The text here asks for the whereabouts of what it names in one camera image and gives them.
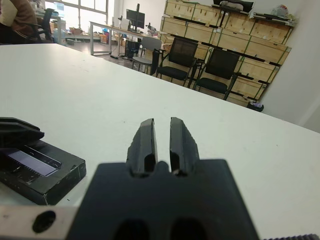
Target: table surface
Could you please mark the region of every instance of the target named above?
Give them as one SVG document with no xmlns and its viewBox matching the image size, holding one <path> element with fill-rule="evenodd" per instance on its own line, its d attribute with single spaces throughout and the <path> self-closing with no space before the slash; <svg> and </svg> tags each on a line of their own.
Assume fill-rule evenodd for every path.
<svg viewBox="0 0 320 240">
<path fill-rule="evenodd" d="M 58 206 L 80 205 L 98 164 L 125 162 L 148 118 L 170 163 L 178 117 L 200 158 L 227 160 L 261 239 L 320 234 L 320 134 L 57 44 L 0 46 L 0 72 L 0 116 L 86 160 L 87 176 Z M 0 196 L 0 205 L 33 205 L 2 183 Z"/>
</svg>

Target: mesh chair back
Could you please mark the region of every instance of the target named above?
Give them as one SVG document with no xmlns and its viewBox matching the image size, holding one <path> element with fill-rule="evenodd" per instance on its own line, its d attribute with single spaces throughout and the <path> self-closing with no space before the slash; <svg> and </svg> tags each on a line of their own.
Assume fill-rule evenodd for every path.
<svg viewBox="0 0 320 240">
<path fill-rule="evenodd" d="M 174 38 L 169 53 L 169 61 L 186 67 L 191 67 L 198 44 L 181 38 Z"/>
<path fill-rule="evenodd" d="M 155 74 L 155 72 L 157 71 L 157 68 L 159 65 L 159 56 L 160 56 L 159 50 L 154 49 L 152 52 L 152 65 L 151 65 L 150 75 Z"/>
<path fill-rule="evenodd" d="M 154 49 L 161 49 L 161 44 L 162 42 L 160 39 L 149 36 L 144 36 L 141 41 L 142 47 L 151 51 L 153 51 Z"/>
<path fill-rule="evenodd" d="M 224 79 L 230 79 L 239 61 L 239 55 L 214 48 L 206 64 L 205 72 Z"/>
<path fill-rule="evenodd" d="M 52 13 L 54 11 L 55 10 L 51 9 L 51 8 L 47 8 L 45 10 L 45 14 L 43 16 L 43 20 L 42 20 L 42 24 L 41 24 L 43 30 L 49 30 L 50 29 L 50 19 L 51 19 L 51 15 L 52 15 Z"/>
</svg>

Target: hole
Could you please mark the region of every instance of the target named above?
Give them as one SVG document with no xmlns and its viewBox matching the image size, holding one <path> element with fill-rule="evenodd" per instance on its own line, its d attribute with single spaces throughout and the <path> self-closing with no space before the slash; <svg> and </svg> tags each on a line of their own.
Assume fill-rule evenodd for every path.
<svg viewBox="0 0 320 240">
<path fill-rule="evenodd" d="M 206 240 L 206 232 L 194 218 L 178 219 L 171 231 L 171 240 Z"/>
<path fill-rule="evenodd" d="M 54 211 L 45 211 L 35 218 L 32 229 L 37 234 L 43 233 L 52 226 L 55 220 L 56 214 Z"/>
<path fill-rule="evenodd" d="M 150 154 L 144 158 L 144 171 L 153 172 L 156 165 L 155 155 Z"/>
<path fill-rule="evenodd" d="M 149 240 L 149 230 L 142 220 L 126 220 L 120 225 L 114 240 Z"/>
<path fill-rule="evenodd" d="M 180 162 L 179 162 L 179 156 L 170 151 L 170 165 L 171 165 L 171 172 L 174 172 L 176 170 L 179 170 L 180 168 Z"/>
</svg>

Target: glass panel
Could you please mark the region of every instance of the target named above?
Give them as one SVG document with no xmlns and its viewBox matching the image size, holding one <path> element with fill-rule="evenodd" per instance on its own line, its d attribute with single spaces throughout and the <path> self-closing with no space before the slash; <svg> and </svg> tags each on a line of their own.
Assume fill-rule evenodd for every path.
<svg viewBox="0 0 320 240">
<path fill-rule="evenodd" d="M 79 11 L 76 7 L 64 6 L 65 28 L 79 28 Z"/>
<path fill-rule="evenodd" d="M 77 5 L 78 5 L 78 3 L 79 3 L 78 0 L 62 0 L 62 1 L 65 2 L 65 3 L 77 4 Z"/>
<path fill-rule="evenodd" d="M 81 6 L 94 9 L 95 0 L 81 0 Z"/>
<path fill-rule="evenodd" d="M 95 22 L 98 24 L 106 24 L 106 15 L 93 12 L 93 11 L 88 11 L 88 10 L 83 10 L 80 9 L 80 24 L 81 24 L 81 29 L 88 33 L 89 28 L 90 28 L 90 22 Z M 102 32 L 101 27 L 94 26 L 93 27 L 94 32 Z"/>
<path fill-rule="evenodd" d="M 53 2 L 48 2 L 48 1 L 46 1 L 45 2 L 45 8 L 46 9 L 56 9 L 56 5 L 53 3 Z"/>
<path fill-rule="evenodd" d="M 99 11 L 106 11 L 106 0 L 95 0 L 95 9 Z"/>
</svg>

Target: black chair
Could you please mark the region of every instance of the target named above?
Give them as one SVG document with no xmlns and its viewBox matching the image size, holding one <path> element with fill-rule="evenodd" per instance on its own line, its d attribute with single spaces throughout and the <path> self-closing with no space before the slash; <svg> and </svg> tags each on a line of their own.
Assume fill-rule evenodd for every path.
<svg viewBox="0 0 320 240">
<path fill-rule="evenodd" d="M 26 40 L 25 40 L 26 43 L 38 43 L 38 44 L 43 43 L 44 41 L 41 39 L 40 34 L 45 34 L 45 39 L 47 41 L 50 41 L 50 42 L 53 41 L 53 39 L 51 37 L 50 19 L 51 19 L 52 13 L 54 11 L 55 10 L 51 9 L 51 8 L 47 8 L 45 10 L 41 25 L 26 23 L 26 25 L 30 26 L 33 31 L 33 34 L 31 34 L 30 36 L 28 36 L 26 38 Z"/>
<path fill-rule="evenodd" d="M 173 41 L 169 54 L 162 58 L 160 67 L 158 67 L 158 70 L 156 72 L 156 76 L 158 77 L 158 74 L 160 74 L 160 78 L 162 78 L 162 75 L 165 75 L 171 77 L 171 82 L 173 79 L 177 79 L 180 81 L 184 81 L 183 85 L 185 85 L 190 70 L 196 62 L 195 54 L 197 47 L 198 44 L 195 42 L 176 37 Z M 167 57 L 169 62 L 188 67 L 188 72 L 171 66 L 163 66 L 164 60 Z"/>
<path fill-rule="evenodd" d="M 226 100 L 237 79 L 237 75 L 234 73 L 234 71 L 239 61 L 239 57 L 240 56 L 235 53 L 214 48 L 193 89 L 195 90 L 197 86 L 199 87 L 199 91 L 200 88 L 209 89 L 211 91 L 224 94 L 224 100 Z M 208 74 L 215 75 L 226 80 L 230 80 L 232 78 L 229 87 L 223 82 L 201 77 L 204 70 Z"/>
<path fill-rule="evenodd" d="M 150 75 L 155 74 L 155 72 L 158 69 L 160 51 L 163 51 L 163 50 L 162 49 L 160 49 L 160 50 L 154 49 L 152 52 L 152 64 L 151 64 L 151 69 L 150 69 Z"/>
</svg>

